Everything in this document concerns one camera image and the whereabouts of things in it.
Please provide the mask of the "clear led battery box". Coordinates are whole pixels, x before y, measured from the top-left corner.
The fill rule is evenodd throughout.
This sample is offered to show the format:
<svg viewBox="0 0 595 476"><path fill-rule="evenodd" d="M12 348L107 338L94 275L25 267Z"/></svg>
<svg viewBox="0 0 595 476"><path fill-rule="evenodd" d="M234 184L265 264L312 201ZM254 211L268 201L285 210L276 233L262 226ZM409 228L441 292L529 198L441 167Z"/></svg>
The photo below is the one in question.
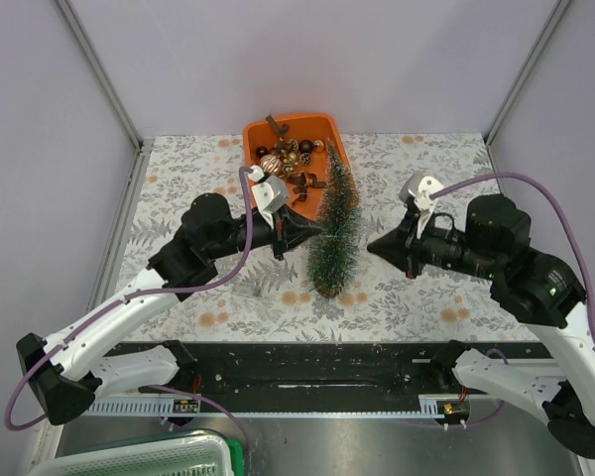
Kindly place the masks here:
<svg viewBox="0 0 595 476"><path fill-rule="evenodd" d="M245 298L259 298L262 295L262 288L255 283L237 283L233 292Z"/></svg>

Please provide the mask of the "small green christmas tree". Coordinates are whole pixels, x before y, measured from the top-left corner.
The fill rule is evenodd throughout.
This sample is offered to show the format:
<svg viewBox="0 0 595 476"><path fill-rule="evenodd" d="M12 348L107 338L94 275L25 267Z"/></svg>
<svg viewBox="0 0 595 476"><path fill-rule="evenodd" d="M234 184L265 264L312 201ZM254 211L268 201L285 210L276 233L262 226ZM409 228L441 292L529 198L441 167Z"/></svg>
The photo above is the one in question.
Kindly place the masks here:
<svg viewBox="0 0 595 476"><path fill-rule="evenodd" d="M342 294L354 278L359 256L360 198L353 174L328 140L327 186L315 221L322 231L308 245L307 276L323 298Z"/></svg>

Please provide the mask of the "orange plastic bin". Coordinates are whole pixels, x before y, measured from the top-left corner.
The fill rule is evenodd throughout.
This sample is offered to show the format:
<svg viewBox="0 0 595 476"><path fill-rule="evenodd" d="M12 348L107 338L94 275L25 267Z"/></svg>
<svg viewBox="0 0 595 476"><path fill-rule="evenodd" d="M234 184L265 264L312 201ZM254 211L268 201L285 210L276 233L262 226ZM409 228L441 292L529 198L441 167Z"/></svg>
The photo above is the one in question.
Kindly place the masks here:
<svg viewBox="0 0 595 476"><path fill-rule="evenodd" d="M244 139L244 151L245 151L245 164L248 166L258 165L262 158L258 158L255 154L255 150L258 147L265 147L268 150L268 154L271 153L271 149L281 140L296 139L298 143L302 140L310 140L313 143L313 150L311 154L311 163L308 166L304 166L300 163L297 170L291 174L297 175L301 172L308 172L317 175L317 178L327 182L327 151L326 144L328 140L332 140L340 153L343 162L348 165L349 161L341 141L341 137L337 130L335 121L331 116L325 113L292 113L285 115L273 116L278 123L287 123L290 125L290 130L284 138L278 137L271 129L269 124L265 120L253 122L247 125L243 131ZM314 150L314 142L320 140L324 143L324 151L316 152ZM314 219L317 213L318 205L321 200L322 194L325 188L316 189L310 188L307 193L307 199L304 202L298 202L293 205L293 201L296 195L293 193L293 185L288 182L288 177L282 175L280 178L284 180L289 189L289 206L297 213L309 218Z"/></svg>

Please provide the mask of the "brown ribbon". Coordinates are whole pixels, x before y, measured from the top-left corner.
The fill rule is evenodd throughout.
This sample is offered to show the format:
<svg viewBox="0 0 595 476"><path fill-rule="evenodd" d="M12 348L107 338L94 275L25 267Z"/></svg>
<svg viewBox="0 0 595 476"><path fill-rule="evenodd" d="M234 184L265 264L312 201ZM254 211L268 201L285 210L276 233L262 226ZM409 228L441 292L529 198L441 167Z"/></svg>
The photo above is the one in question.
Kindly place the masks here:
<svg viewBox="0 0 595 476"><path fill-rule="evenodd" d="M290 130L290 125L287 123L278 123L277 120L272 116L268 115L265 121L269 124L272 131L280 138L284 138Z"/></svg>

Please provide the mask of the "brown ribbon bow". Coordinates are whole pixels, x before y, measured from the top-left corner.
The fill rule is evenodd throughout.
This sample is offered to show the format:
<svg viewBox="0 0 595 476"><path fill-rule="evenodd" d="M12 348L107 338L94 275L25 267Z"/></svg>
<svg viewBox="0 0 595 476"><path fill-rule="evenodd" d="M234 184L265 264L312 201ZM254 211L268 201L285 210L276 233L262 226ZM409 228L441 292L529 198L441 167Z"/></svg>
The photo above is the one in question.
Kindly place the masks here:
<svg viewBox="0 0 595 476"><path fill-rule="evenodd" d="M322 189L327 187L325 181L318 179L316 174L308 172L292 175L288 177L288 182L294 186L293 193L296 195L293 205L298 202L306 201L307 193L310 188Z"/></svg>

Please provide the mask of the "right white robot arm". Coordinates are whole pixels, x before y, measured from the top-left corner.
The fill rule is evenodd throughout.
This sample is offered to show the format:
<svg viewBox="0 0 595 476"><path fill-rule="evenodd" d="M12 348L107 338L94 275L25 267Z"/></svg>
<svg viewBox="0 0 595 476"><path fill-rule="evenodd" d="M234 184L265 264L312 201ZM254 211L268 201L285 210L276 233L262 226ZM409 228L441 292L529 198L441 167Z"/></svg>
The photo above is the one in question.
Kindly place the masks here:
<svg viewBox="0 0 595 476"><path fill-rule="evenodd" d="M501 194L481 195L467 207L464 230L425 225L409 200L397 228L367 247L407 278L426 265L490 282L490 297L525 325L563 373L560 380L529 375L451 340L430 361L442 392L482 391L545 424L565 448L595 459L595 343L588 299L572 269L531 247L531 218Z"/></svg>

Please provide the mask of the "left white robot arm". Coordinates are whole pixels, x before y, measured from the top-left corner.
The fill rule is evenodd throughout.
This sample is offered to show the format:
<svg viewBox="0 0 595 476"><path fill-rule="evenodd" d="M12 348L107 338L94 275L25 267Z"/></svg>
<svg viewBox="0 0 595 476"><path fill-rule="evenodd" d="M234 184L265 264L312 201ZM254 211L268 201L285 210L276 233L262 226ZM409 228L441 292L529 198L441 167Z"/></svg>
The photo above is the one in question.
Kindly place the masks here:
<svg viewBox="0 0 595 476"><path fill-rule="evenodd" d="M268 247L277 259L322 232L321 225L287 205L260 212L248 205L232 216L218 193L196 198L173 239L120 292L65 329L41 337L29 333L16 350L23 372L17 390L30 388L43 419L72 421L98 399L125 391L165 386L190 391L197 381L195 358L177 340L134 353L110 356L143 323L200 292L233 279L218 276L215 262Z"/></svg>

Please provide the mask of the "frosted pine cone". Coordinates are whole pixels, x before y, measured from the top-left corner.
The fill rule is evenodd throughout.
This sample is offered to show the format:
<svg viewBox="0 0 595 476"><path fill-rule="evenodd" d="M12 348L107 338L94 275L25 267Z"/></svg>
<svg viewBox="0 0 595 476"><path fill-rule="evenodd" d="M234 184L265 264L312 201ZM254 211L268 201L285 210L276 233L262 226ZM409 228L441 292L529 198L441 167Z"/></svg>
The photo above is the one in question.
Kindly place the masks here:
<svg viewBox="0 0 595 476"><path fill-rule="evenodd" d="M310 153L302 153L300 155L300 163L304 166L308 166L311 163L311 154Z"/></svg>

